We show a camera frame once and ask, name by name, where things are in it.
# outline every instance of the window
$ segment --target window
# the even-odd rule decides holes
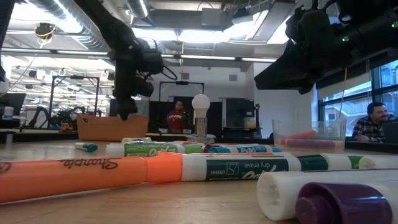
[[[381,87],[398,84],[398,60],[380,67]]]
[[[331,118],[340,118],[341,107],[341,118],[347,119],[346,136],[351,136],[357,120],[368,115],[366,110],[371,102],[372,98],[368,96],[344,101],[343,106],[341,106],[341,103],[325,105],[325,121],[333,120]]]
[[[334,121],[334,120],[336,119],[336,114],[334,114],[334,113],[329,113],[329,114],[328,114],[328,117],[329,117],[329,121]]]
[[[390,114],[398,116],[398,60],[372,69],[371,78],[371,82],[362,83],[344,92],[341,117],[347,119],[346,136],[352,135],[359,118],[367,116],[368,104],[373,101],[383,102]],[[341,91],[318,102],[320,121],[339,119],[342,93]]]
[[[352,96],[358,93],[365,93],[367,91],[371,91],[372,90],[372,82],[368,81],[366,83],[354,86],[352,88],[349,88],[347,90],[344,91],[344,97],[346,96]],[[323,101],[330,101],[330,100],[335,100],[335,99],[339,99],[343,96],[343,92],[339,92],[336,94],[333,94],[331,96],[325,97],[323,99]]]
[[[382,95],[382,101],[390,114],[398,116],[398,91],[384,93]]]

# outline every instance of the robotic arm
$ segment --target robotic arm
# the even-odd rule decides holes
[[[75,0],[87,16],[97,25],[101,35],[112,51],[111,60],[116,62],[114,96],[118,112],[123,120],[137,108],[131,96],[151,96],[154,87],[145,79],[136,76],[136,71],[154,75],[163,72],[160,52],[150,49],[147,42],[136,38],[131,28],[113,17],[97,0]]]
[[[326,13],[332,4],[340,10],[339,24],[330,24]],[[259,90],[304,94],[327,72],[398,49],[396,0],[329,0],[322,8],[313,0],[311,9],[297,8],[286,25],[285,52],[254,78]]]

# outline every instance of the white wall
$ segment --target white wall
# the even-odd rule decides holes
[[[180,80],[180,71],[190,74],[189,82],[205,83],[205,95],[212,102],[221,101],[220,98],[245,98],[246,73],[239,68],[201,68],[201,67],[170,67]],[[238,75],[237,82],[229,81],[229,75]],[[162,74],[154,75],[155,90],[150,98],[152,101],[159,99],[159,82],[173,81]],[[195,96],[201,93],[201,85],[176,85],[163,84],[161,101],[171,100],[173,96]]]
[[[254,100],[254,64],[252,64],[246,72],[246,79],[244,82],[245,98],[247,100]]]
[[[267,68],[269,63],[255,63],[253,77]],[[257,90],[254,102],[260,104],[259,120],[262,137],[267,138],[272,130],[272,120],[291,123],[300,129],[310,129],[312,120],[317,121],[317,91],[301,95],[297,90]]]

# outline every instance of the orange basket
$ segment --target orange basket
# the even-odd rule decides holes
[[[123,138],[143,138],[147,134],[149,117],[130,115],[126,121],[119,117],[98,117],[78,114],[79,139],[84,141],[122,141]]]

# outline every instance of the table surface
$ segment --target table surface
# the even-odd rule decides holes
[[[103,156],[107,144],[97,142],[99,149],[94,153],[87,153],[75,149],[75,142],[49,141],[0,145],[0,161]],[[302,149],[299,152],[329,151]],[[352,150],[345,152],[372,154]],[[299,223],[297,220],[282,222],[268,220],[257,203],[255,180],[140,184],[46,197],[0,205],[0,217],[2,224]]]

